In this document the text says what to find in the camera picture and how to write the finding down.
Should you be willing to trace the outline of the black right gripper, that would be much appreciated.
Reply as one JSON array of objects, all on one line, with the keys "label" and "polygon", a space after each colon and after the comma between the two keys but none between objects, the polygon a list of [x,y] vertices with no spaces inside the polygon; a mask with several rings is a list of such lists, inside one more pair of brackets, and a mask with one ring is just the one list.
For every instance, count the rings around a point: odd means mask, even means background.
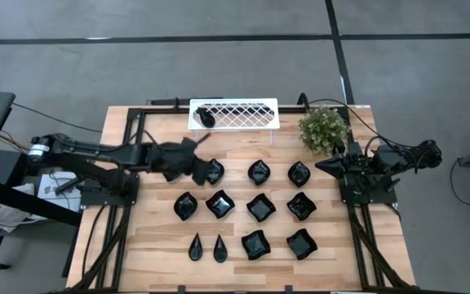
[{"label": "black right gripper", "polygon": [[368,172],[367,157],[334,156],[315,163],[315,167],[335,179],[347,176],[364,176]]}]

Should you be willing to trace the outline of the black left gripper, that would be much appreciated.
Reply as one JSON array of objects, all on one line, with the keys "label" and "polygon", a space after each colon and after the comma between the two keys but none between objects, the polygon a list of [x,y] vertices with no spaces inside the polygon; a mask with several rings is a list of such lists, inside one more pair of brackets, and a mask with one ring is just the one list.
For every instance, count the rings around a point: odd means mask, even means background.
[{"label": "black left gripper", "polygon": [[165,142],[152,148],[152,172],[181,172],[186,176],[192,175],[197,185],[204,185],[211,165],[209,162],[196,158],[195,149],[211,136],[207,132],[196,141],[185,137],[180,143]]}]

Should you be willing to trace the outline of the black teardrop mini plate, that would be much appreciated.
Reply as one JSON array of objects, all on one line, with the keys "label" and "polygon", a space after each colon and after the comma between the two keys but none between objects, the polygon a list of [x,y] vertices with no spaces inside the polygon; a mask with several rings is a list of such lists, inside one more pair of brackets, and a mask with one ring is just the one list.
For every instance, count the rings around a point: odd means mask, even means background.
[{"label": "black teardrop mini plate", "polygon": [[219,263],[225,262],[228,258],[228,250],[224,244],[224,240],[220,235],[217,236],[217,239],[215,241],[213,256],[215,261]]},{"label": "black teardrop mini plate", "polygon": [[201,124],[205,128],[213,128],[215,126],[215,118],[207,109],[197,108],[195,113],[199,116]]},{"label": "black teardrop mini plate", "polygon": [[191,261],[199,261],[202,258],[203,249],[199,233],[196,233],[188,249],[188,257]]}]

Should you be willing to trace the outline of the group of black bowls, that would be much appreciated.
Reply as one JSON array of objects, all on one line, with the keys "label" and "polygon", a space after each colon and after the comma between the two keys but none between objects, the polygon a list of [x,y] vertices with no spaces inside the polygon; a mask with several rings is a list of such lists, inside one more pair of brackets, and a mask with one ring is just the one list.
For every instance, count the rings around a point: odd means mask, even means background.
[{"label": "group of black bowls", "polygon": [[298,161],[290,167],[287,175],[289,180],[297,188],[299,188],[308,182],[311,176],[311,172],[309,171],[307,166],[305,166],[302,162]]}]

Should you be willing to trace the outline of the green artificial potted plant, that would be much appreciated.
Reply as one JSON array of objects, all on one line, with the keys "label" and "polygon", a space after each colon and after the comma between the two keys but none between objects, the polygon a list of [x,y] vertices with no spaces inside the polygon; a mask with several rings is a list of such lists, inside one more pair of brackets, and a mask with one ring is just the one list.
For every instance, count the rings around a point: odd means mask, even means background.
[{"label": "green artificial potted plant", "polygon": [[299,138],[314,155],[329,154],[350,130],[338,111],[329,107],[310,109],[299,120]]}]

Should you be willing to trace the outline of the black power strip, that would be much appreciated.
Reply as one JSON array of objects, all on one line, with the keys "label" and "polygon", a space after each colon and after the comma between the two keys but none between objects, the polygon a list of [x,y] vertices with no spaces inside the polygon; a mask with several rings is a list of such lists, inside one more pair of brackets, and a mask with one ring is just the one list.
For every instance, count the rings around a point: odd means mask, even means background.
[{"label": "black power strip", "polygon": [[146,105],[180,107],[181,105],[189,105],[191,100],[208,100],[208,97],[175,97],[171,99],[146,100]]}]

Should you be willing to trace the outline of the white lattice shelf rack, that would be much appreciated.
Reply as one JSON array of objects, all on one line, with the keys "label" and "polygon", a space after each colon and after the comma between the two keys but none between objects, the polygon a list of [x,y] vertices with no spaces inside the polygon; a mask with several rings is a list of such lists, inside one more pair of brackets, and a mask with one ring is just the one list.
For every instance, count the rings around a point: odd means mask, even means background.
[{"label": "white lattice shelf rack", "polygon": [[[207,109],[215,118],[213,128],[205,128],[195,113]],[[188,105],[190,131],[256,131],[280,128],[276,98],[191,100]]]}]

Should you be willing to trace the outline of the black hand tool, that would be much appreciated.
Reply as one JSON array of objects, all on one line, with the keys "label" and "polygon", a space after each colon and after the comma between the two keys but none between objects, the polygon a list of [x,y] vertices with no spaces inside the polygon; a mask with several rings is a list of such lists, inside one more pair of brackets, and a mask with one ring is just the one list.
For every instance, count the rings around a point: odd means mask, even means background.
[{"label": "black hand tool", "polygon": [[55,188],[55,194],[56,195],[59,195],[59,194],[62,194],[64,191],[68,190],[68,189],[72,189],[72,188],[75,188],[77,185],[79,185],[80,183],[82,183],[84,181],[83,178],[79,178],[79,177],[76,177],[76,178],[73,178],[73,179],[70,179],[68,182],[62,184],[62,185],[58,185],[56,188]]}]

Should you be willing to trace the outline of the white paper sheet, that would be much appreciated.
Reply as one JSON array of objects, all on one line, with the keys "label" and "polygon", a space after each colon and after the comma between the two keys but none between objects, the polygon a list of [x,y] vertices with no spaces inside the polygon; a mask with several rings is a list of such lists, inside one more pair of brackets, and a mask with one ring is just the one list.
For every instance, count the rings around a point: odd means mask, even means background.
[{"label": "white paper sheet", "polygon": [[70,171],[55,171],[43,174],[38,188],[38,197],[72,211],[78,211],[81,203],[81,192],[75,187],[56,193],[56,190],[76,175]]}]

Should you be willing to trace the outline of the black desk beam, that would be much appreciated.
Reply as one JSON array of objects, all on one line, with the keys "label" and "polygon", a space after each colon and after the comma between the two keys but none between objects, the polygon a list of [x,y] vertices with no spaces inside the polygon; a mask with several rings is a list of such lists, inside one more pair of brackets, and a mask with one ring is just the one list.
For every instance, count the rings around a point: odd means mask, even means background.
[{"label": "black desk beam", "polygon": [[82,219],[82,215],[78,212],[2,184],[0,184],[0,204],[76,227],[80,225]]}]

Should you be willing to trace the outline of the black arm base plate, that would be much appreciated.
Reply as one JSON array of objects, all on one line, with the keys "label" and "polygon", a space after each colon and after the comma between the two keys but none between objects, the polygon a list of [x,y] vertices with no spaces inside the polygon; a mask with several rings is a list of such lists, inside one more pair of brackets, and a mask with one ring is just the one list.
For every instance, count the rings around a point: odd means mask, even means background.
[{"label": "black arm base plate", "polygon": [[395,185],[399,179],[391,176],[346,174],[338,179],[341,199],[347,204],[397,202]]},{"label": "black arm base plate", "polygon": [[136,203],[140,178],[136,174],[126,175],[123,185],[112,187],[97,180],[85,179],[78,186],[81,204],[87,206],[130,206]]}]

